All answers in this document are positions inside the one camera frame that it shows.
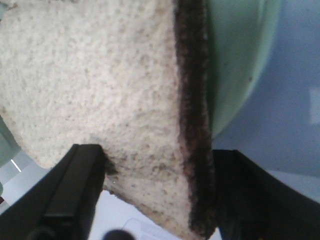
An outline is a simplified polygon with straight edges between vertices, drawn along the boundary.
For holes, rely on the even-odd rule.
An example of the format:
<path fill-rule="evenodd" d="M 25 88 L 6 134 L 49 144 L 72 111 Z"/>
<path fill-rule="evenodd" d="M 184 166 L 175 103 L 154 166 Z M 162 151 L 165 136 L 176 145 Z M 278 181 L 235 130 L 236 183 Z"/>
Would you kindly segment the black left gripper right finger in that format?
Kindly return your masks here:
<path fill-rule="evenodd" d="M 223 240 L 318 240 L 320 205 L 238 150 L 213 150 Z"/>

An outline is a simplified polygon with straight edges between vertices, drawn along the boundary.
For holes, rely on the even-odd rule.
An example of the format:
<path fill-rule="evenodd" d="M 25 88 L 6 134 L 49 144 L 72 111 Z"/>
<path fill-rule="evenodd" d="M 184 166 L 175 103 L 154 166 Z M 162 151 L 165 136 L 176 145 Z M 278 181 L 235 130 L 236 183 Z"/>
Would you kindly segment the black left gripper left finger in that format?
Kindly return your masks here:
<path fill-rule="evenodd" d="M 104 182 L 98 144 L 75 144 L 0 216 L 2 240 L 86 240 Z"/>

